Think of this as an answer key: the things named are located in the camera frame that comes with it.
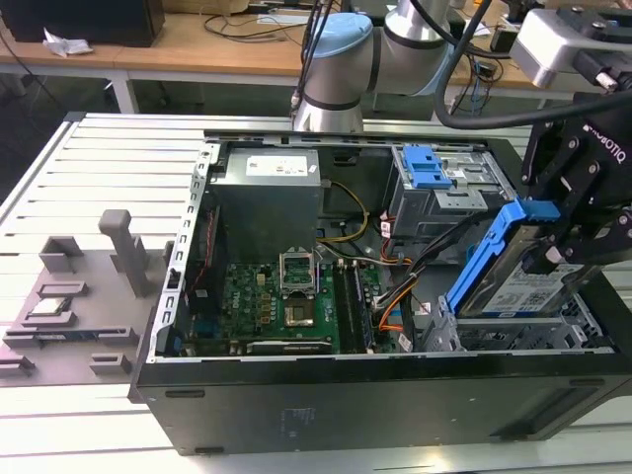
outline side panel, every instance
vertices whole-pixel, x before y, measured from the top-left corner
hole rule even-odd
[[[543,439],[561,414],[577,419],[621,382],[525,377],[141,391],[171,442],[191,455]]]

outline white table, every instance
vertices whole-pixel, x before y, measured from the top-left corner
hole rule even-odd
[[[65,122],[0,207],[0,334],[41,270],[49,234],[109,249],[97,222],[126,207],[147,248],[175,236],[205,128],[288,129],[285,118],[87,115]],[[429,122],[368,121],[369,131],[453,135]],[[523,153],[528,128],[488,131]],[[607,272],[630,301],[628,265]],[[609,402],[548,441],[185,458],[126,385],[0,389],[0,473],[632,472],[632,397]],[[553,469],[554,466],[571,466]]]

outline cables on desk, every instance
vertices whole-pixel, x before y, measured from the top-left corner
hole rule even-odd
[[[495,75],[494,77],[488,77],[480,73],[480,70],[479,70],[480,68],[477,66],[478,62],[476,61],[474,56],[468,55],[467,57],[469,60],[469,65],[470,65],[470,77],[467,81],[467,84],[465,85],[463,90],[460,92],[458,100],[450,108],[450,112],[449,112],[450,115],[453,115],[456,111],[471,112],[473,116],[481,115],[481,113],[483,112],[483,109],[485,109],[485,106],[487,106],[489,102],[492,100],[492,97],[490,96],[490,92],[492,88],[505,75],[505,66],[498,59],[495,59],[495,61],[498,64],[497,71],[500,71],[500,74]],[[463,103],[465,96],[467,96],[467,93],[470,87],[472,87],[472,83],[475,81],[475,79],[476,79],[476,85],[478,86],[483,85],[483,88],[485,89],[485,94],[484,94],[483,100],[481,101],[481,100],[476,100],[475,99],[476,94],[472,93],[472,97],[470,99],[472,103],[472,107],[468,111],[467,109],[462,109],[461,104]]]
[[[218,18],[221,18],[224,21],[224,25],[221,27],[220,30],[216,30],[210,25],[210,22]],[[273,30],[266,30],[264,32],[249,33],[245,35],[232,35],[232,34],[228,34],[224,32],[224,30],[226,30],[227,27],[239,28],[239,27],[243,27],[244,25],[248,25],[249,23],[254,23],[263,19],[273,21],[274,23],[278,25],[278,28],[275,28]],[[281,23],[279,23],[275,17],[272,17],[272,16],[263,16],[263,17],[259,16],[252,20],[248,20],[246,22],[239,23],[239,24],[230,23],[228,19],[222,15],[212,15],[211,17],[209,17],[208,19],[204,21],[205,30],[219,37],[226,38],[227,40],[233,40],[233,41],[239,41],[239,42],[275,42],[275,41],[284,40],[283,38],[275,36],[275,33],[281,32],[287,37],[288,40],[292,41],[298,46],[301,46],[301,44],[296,39],[292,38],[287,33],[287,30],[291,30],[293,28],[298,28],[302,26],[303,26],[302,24],[284,26]]]

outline hard drive label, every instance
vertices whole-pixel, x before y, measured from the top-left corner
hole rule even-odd
[[[564,287],[564,277],[582,267],[564,264],[549,275],[532,275],[517,265],[483,308],[483,314],[512,318],[537,313]]]

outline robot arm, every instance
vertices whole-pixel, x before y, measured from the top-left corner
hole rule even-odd
[[[419,0],[445,24],[448,2]],[[400,0],[373,28],[363,15],[326,20],[293,120],[298,131],[362,131],[359,100],[364,92],[416,95],[436,81],[447,61],[447,43],[422,19],[410,0]]]

